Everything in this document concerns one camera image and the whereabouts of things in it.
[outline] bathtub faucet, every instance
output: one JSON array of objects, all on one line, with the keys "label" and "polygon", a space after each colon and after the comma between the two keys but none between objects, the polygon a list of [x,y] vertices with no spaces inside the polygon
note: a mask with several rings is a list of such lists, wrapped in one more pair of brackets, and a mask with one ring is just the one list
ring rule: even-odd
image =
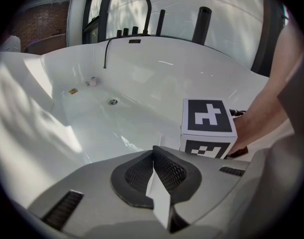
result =
[{"label": "bathtub faucet", "polygon": [[144,25],[143,34],[148,34],[148,26],[149,26],[151,11],[152,11],[151,1],[150,0],[146,0],[146,1],[147,1],[147,4],[148,4],[148,13],[147,13],[147,17],[146,17],[146,23]]}]

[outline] small object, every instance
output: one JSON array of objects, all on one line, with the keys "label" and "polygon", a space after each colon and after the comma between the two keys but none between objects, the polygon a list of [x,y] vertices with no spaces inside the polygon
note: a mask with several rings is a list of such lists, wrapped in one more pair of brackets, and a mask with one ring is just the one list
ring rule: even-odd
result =
[{"label": "small object", "polygon": [[116,99],[111,99],[108,104],[111,105],[111,106],[115,106],[116,104],[118,103],[118,100]]},{"label": "small object", "polygon": [[134,26],[132,28],[132,34],[138,34],[138,30],[139,30],[139,28],[137,26]]},{"label": "small object", "polygon": [[127,36],[129,35],[129,29],[128,28],[124,28],[123,29],[123,36]]},{"label": "small object", "polygon": [[77,92],[78,92],[78,90],[77,90],[77,89],[72,89],[72,90],[69,90],[69,93],[70,93],[70,94],[72,94],[72,95],[73,95],[74,93],[77,93]]},{"label": "small object", "polygon": [[122,30],[118,30],[118,31],[117,31],[117,38],[120,38],[121,35],[122,35]]},{"label": "small object", "polygon": [[141,39],[131,39],[129,43],[141,43]]},{"label": "small object", "polygon": [[237,139],[223,99],[184,99],[180,150],[224,159]]},{"label": "small object", "polygon": [[165,10],[160,11],[160,16],[158,18],[157,29],[156,29],[156,36],[161,36],[163,20],[164,20]]},{"label": "small object", "polygon": [[96,77],[91,77],[91,79],[89,81],[89,86],[90,87],[95,87],[96,85],[97,85]]}]

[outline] black cylinder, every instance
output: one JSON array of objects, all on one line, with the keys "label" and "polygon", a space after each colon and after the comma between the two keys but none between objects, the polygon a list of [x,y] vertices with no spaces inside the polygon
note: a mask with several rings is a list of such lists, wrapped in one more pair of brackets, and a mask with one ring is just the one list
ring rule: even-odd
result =
[{"label": "black cylinder", "polygon": [[137,26],[134,26],[132,28],[132,34],[138,34],[138,30],[139,30],[139,28]]},{"label": "black cylinder", "polygon": [[123,36],[127,36],[129,35],[129,29],[128,28],[124,28],[123,29]]},{"label": "black cylinder", "polygon": [[156,36],[160,36],[161,35],[164,15],[165,15],[165,10],[161,10],[160,11],[160,17],[158,18],[158,23],[157,23]]},{"label": "black cylinder", "polygon": [[208,27],[211,21],[212,10],[207,7],[200,7],[198,11],[196,26],[192,42],[204,45]]},{"label": "black cylinder", "polygon": [[118,30],[118,31],[117,31],[117,38],[120,38],[121,35],[122,35],[122,30]]}]

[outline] drain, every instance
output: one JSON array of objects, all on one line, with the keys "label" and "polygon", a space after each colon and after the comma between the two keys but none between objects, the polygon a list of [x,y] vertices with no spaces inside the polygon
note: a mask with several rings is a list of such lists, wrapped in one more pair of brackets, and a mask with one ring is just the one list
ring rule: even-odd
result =
[{"label": "drain", "polygon": [[117,103],[118,103],[118,100],[116,100],[116,99],[111,99],[111,100],[108,102],[108,104],[109,104],[110,106],[115,106]]}]

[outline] bathtub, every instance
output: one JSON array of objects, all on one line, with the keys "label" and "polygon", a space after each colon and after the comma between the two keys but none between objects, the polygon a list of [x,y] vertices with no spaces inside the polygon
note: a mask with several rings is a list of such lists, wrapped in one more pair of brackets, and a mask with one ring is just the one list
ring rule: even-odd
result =
[{"label": "bathtub", "polygon": [[[246,110],[268,79],[209,47],[131,39],[111,41],[106,69],[107,41],[42,56],[0,52],[0,180],[14,201],[28,207],[91,162],[153,145],[179,149],[183,98]],[[97,86],[86,85],[91,77]]]}]

